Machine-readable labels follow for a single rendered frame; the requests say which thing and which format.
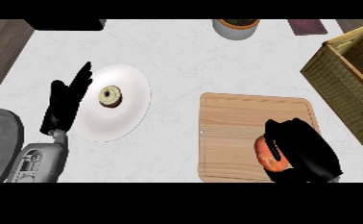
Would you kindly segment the grey plant pot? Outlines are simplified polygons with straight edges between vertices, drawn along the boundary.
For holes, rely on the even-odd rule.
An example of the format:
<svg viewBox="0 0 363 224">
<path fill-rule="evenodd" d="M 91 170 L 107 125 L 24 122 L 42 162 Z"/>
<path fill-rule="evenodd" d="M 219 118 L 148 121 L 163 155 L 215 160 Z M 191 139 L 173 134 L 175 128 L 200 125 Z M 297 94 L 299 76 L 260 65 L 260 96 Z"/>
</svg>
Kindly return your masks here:
<svg viewBox="0 0 363 224">
<path fill-rule="evenodd" d="M 231 24 L 225 19 L 213 20 L 213 28 L 218 34 L 231 40 L 249 39 L 257 30 L 260 20 L 256 20 L 250 25 L 238 26 Z"/>
</svg>

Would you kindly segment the wooden cutting board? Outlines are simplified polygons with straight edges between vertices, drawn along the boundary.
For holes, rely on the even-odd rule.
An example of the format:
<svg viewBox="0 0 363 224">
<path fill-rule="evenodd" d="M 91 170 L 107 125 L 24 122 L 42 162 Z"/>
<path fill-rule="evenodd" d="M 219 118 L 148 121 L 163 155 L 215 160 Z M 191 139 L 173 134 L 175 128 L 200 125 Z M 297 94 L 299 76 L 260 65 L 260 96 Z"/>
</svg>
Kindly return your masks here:
<svg viewBox="0 0 363 224">
<path fill-rule="evenodd" d="M 269 119 L 284 122 L 296 117 L 319 132 L 308 99 L 206 93 L 200 98 L 200 178 L 206 182 L 269 183 L 256 139 Z"/>
</svg>

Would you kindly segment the white plate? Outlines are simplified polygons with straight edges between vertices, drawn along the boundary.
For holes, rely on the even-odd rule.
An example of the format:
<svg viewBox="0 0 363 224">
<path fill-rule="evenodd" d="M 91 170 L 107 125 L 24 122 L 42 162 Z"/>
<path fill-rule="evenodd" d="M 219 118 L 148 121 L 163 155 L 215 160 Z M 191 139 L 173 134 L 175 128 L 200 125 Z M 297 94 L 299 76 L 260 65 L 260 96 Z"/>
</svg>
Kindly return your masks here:
<svg viewBox="0 0 363 224">
<path fill-rule="evenodd" d="M 82 101 L 76 128 L 91 141 L 113 141 L 139 125 L 151 104 L 151 85 L 144 73 L 117 64 L 100 69 Z"/>
</svg>

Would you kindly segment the dark red flat object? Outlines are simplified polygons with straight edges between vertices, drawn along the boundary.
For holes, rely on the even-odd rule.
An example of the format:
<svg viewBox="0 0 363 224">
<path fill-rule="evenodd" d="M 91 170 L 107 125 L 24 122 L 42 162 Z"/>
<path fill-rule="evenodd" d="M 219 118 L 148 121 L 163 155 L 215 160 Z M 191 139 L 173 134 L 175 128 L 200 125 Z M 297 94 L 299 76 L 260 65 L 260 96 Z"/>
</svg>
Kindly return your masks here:
<svg viewBox="0 0 363 224">
<path fill-rule="evenodd" d="M 319 19 L 290 19 L 288 23 L 297 36 L 328 34 Z"/>
</svg>

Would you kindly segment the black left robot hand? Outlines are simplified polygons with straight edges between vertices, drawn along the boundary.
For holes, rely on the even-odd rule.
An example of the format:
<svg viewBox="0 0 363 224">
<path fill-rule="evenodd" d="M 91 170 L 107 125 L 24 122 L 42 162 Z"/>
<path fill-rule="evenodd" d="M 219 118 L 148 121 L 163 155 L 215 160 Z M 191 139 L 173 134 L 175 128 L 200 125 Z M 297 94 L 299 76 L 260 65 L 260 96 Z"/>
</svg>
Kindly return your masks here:
<svg viewBox="0 0 363 224">
<path fill-rule="evenodd" d="M 69 132 L 76 120 L 80 103 L 92 85 L 92 63 L 88 62 L 70 85 L 61 80 L 52 82 L 51 104 L 48 107 L 41 132 Z"/>
</svg>

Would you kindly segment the wicker basket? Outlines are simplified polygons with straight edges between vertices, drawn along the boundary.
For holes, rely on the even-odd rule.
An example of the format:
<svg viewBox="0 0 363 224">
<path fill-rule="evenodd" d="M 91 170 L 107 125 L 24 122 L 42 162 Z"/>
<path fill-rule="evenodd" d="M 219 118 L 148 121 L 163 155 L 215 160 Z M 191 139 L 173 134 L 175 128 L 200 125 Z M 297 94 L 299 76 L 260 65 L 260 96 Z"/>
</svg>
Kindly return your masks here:
<svg viewBox="0 0 363 224">
<path fill-rule="evenodd" d="M 302 73 L 363 144 L 363 26 L 322 43 Z"/>
</svg>

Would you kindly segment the black appliance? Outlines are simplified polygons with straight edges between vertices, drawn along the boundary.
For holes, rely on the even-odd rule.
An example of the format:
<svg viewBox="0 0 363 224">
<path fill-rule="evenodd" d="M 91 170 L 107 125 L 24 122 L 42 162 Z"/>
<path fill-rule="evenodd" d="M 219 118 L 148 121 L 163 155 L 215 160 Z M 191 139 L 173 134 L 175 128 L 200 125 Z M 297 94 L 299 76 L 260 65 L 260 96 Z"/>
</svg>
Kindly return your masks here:
<svg viewBox="0 0 363 224">
<path fill-rule="evenodd" d="M 39 31 L 103 31 L 105 19 L 27 19 Z"/>
</svg>

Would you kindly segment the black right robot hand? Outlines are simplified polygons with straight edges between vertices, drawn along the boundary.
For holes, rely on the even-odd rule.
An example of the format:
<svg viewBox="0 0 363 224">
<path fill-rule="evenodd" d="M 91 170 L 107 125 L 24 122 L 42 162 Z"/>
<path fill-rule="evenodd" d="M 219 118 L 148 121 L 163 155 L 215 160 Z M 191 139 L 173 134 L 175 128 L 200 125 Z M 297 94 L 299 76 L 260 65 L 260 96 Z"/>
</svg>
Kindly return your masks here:
<svg viewBox="0 0 363 224">
<path fill-rule="evenodd" d="M 277 183 L 328 183 L 342 176 L 342 164 L 333 147 L 305 120 L 294 118 L 280 123 L 266 122 L 265 138 L 274 157 L 284 154 L 291 168 L 283 172 L 266 169 Z"/>
</svg>

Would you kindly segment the cream-topped cupcake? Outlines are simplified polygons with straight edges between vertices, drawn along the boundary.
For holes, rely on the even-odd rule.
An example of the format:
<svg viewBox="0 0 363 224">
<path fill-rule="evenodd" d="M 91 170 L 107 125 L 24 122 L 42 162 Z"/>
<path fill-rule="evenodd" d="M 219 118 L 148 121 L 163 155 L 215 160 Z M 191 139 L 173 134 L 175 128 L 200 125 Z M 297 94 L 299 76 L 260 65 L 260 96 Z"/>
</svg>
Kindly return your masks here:
<svg viewBox="0 0 363 224">
<path fill-rule="evenodd" d="M 100 104 L 107 108 L 117 108 L 123 103 L 123 93 L 117 86 L 108 86 L 100 92 Z"/>
</svg>

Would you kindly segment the grey rounded object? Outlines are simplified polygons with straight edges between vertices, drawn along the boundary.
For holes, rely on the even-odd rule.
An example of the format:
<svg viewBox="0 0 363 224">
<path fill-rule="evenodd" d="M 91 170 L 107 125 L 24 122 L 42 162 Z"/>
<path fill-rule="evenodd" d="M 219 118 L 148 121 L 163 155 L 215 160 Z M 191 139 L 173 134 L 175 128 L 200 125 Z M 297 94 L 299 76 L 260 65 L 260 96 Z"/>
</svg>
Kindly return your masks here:
<svg viewBox="0 0 363 224">
<path fill-rule="evenodd" d="M 0 183 L 10 177 L 24 144 L 24 126 L 18 115 L 0 109 Z"/>
</svg>

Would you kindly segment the orange squash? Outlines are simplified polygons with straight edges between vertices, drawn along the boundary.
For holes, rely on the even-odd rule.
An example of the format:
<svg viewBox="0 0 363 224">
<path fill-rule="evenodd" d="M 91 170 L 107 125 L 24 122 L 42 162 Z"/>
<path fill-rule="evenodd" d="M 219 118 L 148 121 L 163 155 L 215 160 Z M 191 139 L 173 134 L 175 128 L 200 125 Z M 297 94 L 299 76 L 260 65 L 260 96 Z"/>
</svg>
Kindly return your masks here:
<svg viewBox="0 0 363 224">
<path fill-rule="evenodd" d="M 280 154 L 281 160 L 274 157 L 272 150 L 266 143 L 266 138 L 259 137 L 254 143 L 254 149 L 257 154 L 257 160 L 262 166 L 272 172 L 283 172 L 288 168 L 288 160 L 284 154 Z"/>
</svg>

